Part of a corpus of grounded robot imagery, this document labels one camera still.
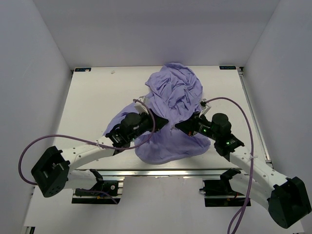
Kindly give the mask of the purple jacket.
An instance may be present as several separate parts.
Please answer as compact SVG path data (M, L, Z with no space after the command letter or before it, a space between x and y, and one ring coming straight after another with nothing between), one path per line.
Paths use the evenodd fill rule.
M164 164L208 151L208 138L200 134L187 136L175 128L175 124L201 110L203 87L195 73L180 63L167 63L145 84L150 88L147 105L169 122L152 136L144 133L135 140L139 145L135 148L137 157L148 164Z

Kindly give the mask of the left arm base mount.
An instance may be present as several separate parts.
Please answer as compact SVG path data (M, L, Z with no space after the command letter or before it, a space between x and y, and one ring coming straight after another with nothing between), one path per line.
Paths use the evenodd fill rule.
M96 183L90 189L74 189L72 204L117 205L122 195L123 179L104 178L95 169L87 172L95 177Z

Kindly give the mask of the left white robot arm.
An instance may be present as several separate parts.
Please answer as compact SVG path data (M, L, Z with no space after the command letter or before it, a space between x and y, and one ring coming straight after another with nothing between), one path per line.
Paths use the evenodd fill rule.
M169 121L155 113L128 113L100 139L77 147L59 150L49 147L31 170L44 197L63 189L83 189L97 195L103 189L103 177L95 169L79 168L92 161L117 155L146 132L157 132Z

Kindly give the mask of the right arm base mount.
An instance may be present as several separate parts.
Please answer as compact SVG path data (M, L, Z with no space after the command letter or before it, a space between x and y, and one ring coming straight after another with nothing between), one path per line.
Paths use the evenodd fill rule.
M204 195L205 207L241 207L245 202L242 193L234 191L230 180L235 175L241 175L238 169L228 169L217 179L203 180L203 187L199 192Z

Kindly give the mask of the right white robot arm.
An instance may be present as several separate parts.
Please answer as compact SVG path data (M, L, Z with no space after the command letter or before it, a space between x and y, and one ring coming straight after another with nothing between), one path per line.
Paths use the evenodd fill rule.
M311 213L312 207L304 182L289 178L252 157L242 141L231 132L231 123L225 114L214 114L211 121L195 112L188 120L175 127L188 136L197 133L214 140L216 152L238 169L229 169L220 176L220 188L225 194L238 192L264 207L282 228Z

